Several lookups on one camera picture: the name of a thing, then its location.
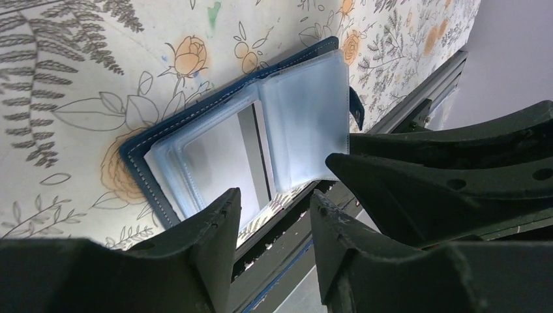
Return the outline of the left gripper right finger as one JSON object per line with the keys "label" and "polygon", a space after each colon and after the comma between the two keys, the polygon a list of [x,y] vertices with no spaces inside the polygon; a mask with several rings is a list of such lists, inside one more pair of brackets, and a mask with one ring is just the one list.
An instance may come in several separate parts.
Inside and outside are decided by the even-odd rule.
{"label": "left gripper right finger", "polygon": [[419,250],[310,200],[321,302],[329,312],[551,312],[552,243],[453,241]]}

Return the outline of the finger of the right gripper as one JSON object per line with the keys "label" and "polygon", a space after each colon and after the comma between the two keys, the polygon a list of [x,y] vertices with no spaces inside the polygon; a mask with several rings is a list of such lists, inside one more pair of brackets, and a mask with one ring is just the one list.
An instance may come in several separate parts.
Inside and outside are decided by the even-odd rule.
{"label": "finger of the right gripper", "polygon": [[552,159],[446,170],[333,153],[327,166],[382,234],[422,248],[552,207]]}
{"label": "finger of the right gripper", "polygon": [[541,160],[552,156],[552,101],[543,100],[462,128],[352,134],[350,154],[450,170],[498,168]]}

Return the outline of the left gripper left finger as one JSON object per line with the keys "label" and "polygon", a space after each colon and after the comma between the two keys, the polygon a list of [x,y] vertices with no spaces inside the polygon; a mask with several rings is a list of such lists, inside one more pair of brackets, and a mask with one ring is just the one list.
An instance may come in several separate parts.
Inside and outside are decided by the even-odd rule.
{"label": "left gripper left finger", "polygon": [[88,239],[3,239],[2,312],[225,312],[241,215],[230,188],[128,250]]}

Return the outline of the white card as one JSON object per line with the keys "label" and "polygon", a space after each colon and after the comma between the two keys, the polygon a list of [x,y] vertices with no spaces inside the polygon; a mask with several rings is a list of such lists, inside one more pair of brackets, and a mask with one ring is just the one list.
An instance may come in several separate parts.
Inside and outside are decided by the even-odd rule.
{"label": "white card", "polygon": [[227,189],[238,188],[242,230],[271,200],[271,169],[259,100],[208,117],[190,127],[175,146],[197,210]]}

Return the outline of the navy blue card holder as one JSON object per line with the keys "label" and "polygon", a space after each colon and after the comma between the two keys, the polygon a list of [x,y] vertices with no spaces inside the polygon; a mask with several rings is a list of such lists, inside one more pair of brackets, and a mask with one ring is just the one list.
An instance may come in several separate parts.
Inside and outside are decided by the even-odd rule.
{"label": "navy blue card holder", "polygon": [[246,75],[120,146],[124,165],[165,228],[204,210],[194,205],[176,143],[208,117],[254,100],[263,107],[265,154],[273,187],[269,203],[276,195],[304,184],[333,180],[326,157],[348,153],[351,117],[363,123],[364,109],[349,85],[337,37]]}

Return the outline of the floral table mat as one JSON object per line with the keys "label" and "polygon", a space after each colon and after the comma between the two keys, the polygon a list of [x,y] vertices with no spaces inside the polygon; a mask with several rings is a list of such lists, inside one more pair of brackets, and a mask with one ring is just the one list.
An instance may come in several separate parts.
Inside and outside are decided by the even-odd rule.
{"label": "floral table mat", "polygon": [[1,238],[126,250],[163,228],[119,146],[335,36],[370,128],[467,43],[478,1],[2,1]]}

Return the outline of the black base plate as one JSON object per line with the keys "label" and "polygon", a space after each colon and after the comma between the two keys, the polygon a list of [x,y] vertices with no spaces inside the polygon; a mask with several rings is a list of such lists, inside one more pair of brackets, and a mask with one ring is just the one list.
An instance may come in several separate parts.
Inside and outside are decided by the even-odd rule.
{"label": "black base plate", "polygon": [[342,183],[308,185],[240,247],[227,312],[326,311],[320,304],[310,226],[315,191],[350,215],[362,214]]}

